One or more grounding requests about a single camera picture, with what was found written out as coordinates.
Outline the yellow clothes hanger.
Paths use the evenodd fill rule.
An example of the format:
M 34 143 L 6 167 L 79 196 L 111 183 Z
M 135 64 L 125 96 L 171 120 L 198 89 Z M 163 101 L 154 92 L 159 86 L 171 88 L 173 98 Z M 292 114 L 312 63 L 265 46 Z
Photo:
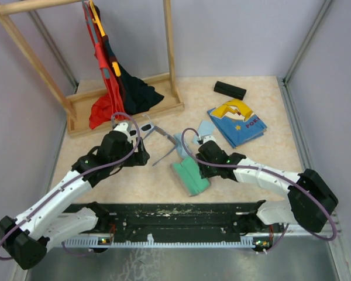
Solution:
M 114 75 L 116 77 L 120 77 L 122 75 L 121 69 L 117 61 L 117 58 L 114 52 L 112 51 L 112 48 L 110 47 L 109 38 L 103 29 L 101 18 L 100 18 L 100 11 L 92 0 L 89 0 L 89 7 L 92 12 L 92 22 L 98 28 L 99 38 L 101 39 L 102 47 L 104 48 L 108 65 L 112 69 Z

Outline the white sunglasses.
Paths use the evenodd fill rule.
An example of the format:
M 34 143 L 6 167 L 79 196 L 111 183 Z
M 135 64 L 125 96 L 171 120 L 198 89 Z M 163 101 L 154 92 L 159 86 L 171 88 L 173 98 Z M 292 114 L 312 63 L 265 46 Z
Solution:
M 147 122 L 145 124 L 139 126 L 138 131 L 136 129 L 130 130 L 130 132 L 129 132 L 130 137 L 137 136 L 138 132 L 140 132 L 141 136 L 145 136 L 146 133 L 150 132 L 153 129 L 154 125 L 153 125 L 151 118 L 148 116 L 148 114 L 143 114 L 142 116 L 147 118 Z

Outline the black glasses case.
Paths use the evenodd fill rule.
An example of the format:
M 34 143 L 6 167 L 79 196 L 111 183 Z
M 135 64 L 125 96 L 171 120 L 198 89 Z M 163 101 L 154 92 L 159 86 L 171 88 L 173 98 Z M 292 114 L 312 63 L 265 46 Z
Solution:
M 238 100 L 243 100 L 247 92 L 246 89 L 223 83 L 221 81 L 217 81 L 215 83 L 214 91 Z

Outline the wooden clothes rack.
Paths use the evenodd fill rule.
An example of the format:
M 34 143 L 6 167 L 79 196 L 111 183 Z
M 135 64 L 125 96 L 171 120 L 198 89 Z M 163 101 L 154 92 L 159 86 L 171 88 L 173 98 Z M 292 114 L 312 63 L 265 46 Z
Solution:
M 99 97 L 107 93 L 104 88 L 89 92 L 81 92 L 66 97 L 59 89 L 52 76 L 45 69 L 44 65 L 31 48 L 30 44 L 23 37 L 17 26 L 9 17 L 10 15 L 32 12 L 38 9 L 51 8 L 56 6 L 73 4 L 74 1 L 18 1 L 8 4 L 0 4 L 0 23 L 5 28 L 8 35 L 12 38 L 29 63 L 37 71 L 39 76 L 45 82 L 55 99 L 61 104 L 67 114 L 67 132 L 70 137 L 90 135 L 99 131 L 106 131 L 108 123 L 104 123 L 91 130 L 88 127 L 88 107 L 93 104 Z M 144 78 L 143 81 L 150 85 L 158 83 L 167 83 L 165 99 L 159 105 L 146 112 L 149 117 L 156 118 L 170 115 L 184 110 L 184 102 L 181 94 L 177 89 L 176 72 L 174 67 L 174 44 L 173 44 L 173 27 L 171 18 L 171 2 L 163 1 L 164 23 L 167 42 L 168 72 Z

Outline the red hanging garment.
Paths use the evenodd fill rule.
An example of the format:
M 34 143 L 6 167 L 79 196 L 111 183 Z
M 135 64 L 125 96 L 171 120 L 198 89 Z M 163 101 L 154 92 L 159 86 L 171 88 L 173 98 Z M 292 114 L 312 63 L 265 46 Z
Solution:
M 91 114 L 89 117 L 89 126 L 91 129 L 102 125 L 104 122 L 110 121 L 112 114 L 116 112 L 125 112 L 119 92 L 118 82 L 116 81 L 112 70 L 110 79 L 106 80 L 103 78 L 103 82 L 107 93 L 99 97 L 91 107 Z

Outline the black hanging garment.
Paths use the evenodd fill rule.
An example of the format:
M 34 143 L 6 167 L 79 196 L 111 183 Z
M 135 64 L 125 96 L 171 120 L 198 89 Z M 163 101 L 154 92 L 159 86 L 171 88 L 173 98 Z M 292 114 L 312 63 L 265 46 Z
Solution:
M 131 76 L 120 63 L 119 66 L 122 75 L 120 77 L 116 77 L 114 73 L 113 75 L 118 82 L 119 92 L 127 114 L 135 115 L 147 112 L 164 99 L 164 96 L 159 94 L 153 86 L 148 85 L 142 79 Z

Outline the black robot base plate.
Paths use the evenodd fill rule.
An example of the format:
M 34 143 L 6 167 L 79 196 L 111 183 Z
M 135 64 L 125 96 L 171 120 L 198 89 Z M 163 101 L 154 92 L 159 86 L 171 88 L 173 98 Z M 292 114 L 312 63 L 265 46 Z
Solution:
M 109 214 L 88 234 L 108 234 L 114 242 L 157 243 L 239 242 L 249 234 L 266 237 L 284 230 L 280 224 L 264 225 L 257 203 L 101 204 Z

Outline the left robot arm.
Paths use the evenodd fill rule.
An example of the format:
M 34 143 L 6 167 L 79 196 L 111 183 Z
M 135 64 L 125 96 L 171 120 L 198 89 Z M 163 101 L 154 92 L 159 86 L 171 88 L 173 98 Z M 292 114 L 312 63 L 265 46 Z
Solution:
M 15 218 L 0 220 L 0 248 L 23 270 L 37 265 L 53 247 L 85 231 L 109 228 L 109 211 L 97 202 L 62 217 L 74 200 L 123 167 L 144 166 L 150 156 L 139 134 L 112 130 L 81 156 L 61 182 Z

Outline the light blue lens cloth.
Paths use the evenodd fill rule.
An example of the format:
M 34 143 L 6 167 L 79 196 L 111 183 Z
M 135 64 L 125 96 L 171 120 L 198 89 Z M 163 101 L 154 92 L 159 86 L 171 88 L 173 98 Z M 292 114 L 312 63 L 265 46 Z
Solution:
M 192 142 L 194 144 L 203 144 L 207 141 L 206 137 L 211 136 L 214 132 L 215 126 L 212 122 L 203 120 L 198 129 L 197 134 L 193 137 Z
M 176 134 L 173 135 L 173 137 L 174 137 L 174 139 L 177 142 L 176 151 L 177 151 L 179 157 L 182 158 L 182 159 L 185 159 L 186 157 L 188 157 L 188 154 L 185 151 L 185 148 L 184 148 L 184 146 L 182 144 L 181 133 L 176 133 Z

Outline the grey red clothes hanger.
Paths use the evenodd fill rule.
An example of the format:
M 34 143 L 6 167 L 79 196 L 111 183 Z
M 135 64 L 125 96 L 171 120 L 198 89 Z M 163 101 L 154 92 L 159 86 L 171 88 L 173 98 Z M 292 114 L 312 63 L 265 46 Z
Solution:
M 102 40 L 103 36 L 105 36 L 105 32 L 97 12 L 97 6 L 93 1 L 82 1 L 82 8 L 84 10 L 87 29 L 94 46 L 95 57 L 98 60 L 99 69 L 103 78 L 109 80 L 111 77 L 111 70 Z

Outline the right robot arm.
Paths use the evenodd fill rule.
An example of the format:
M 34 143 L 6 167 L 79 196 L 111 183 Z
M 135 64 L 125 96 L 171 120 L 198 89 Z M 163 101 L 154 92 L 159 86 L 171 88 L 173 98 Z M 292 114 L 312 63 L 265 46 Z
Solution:
M 271 168 L 240 153 L 228 155 L 212 140 L 199 147 L 196 158 L 202 177 L 254 184 L 282 197 L 282 201 L 264 201 L 250 216 L 250 226 L 258 232 L 284 223 L 318 234 L 338 205 L 327 183 L 312 169 L 297 173 Z

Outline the grey glasses case green lining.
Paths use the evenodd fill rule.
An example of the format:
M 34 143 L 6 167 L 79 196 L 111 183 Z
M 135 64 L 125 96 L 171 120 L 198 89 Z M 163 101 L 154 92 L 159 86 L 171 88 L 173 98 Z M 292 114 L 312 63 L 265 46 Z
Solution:
M 208 179 L 201 177 L 198 163 L 190 156 L 179 163 L 172 163 L 171 168 L 190 197 L 203 193 L 211 186 Z

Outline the light blue flat lens cloth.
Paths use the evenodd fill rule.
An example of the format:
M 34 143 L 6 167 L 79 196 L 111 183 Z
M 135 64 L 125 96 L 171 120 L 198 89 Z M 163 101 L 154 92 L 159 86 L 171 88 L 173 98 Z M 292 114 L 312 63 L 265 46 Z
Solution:
M 207 141 L 206 137 L 211 136 L 214 132 L 215 126 L 212 122 L 203 120 L 198 129 L 197 134 L 193 137 L 192 142 L 194 144 L 203 144 Z

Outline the blue yellow folded cloth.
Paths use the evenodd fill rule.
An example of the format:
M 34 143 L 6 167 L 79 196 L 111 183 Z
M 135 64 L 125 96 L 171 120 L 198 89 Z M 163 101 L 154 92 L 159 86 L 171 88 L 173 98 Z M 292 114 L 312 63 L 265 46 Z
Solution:
M 207 111 L 232 148 L 264 135 L 266 124 L 243 101 L 232 99 Z

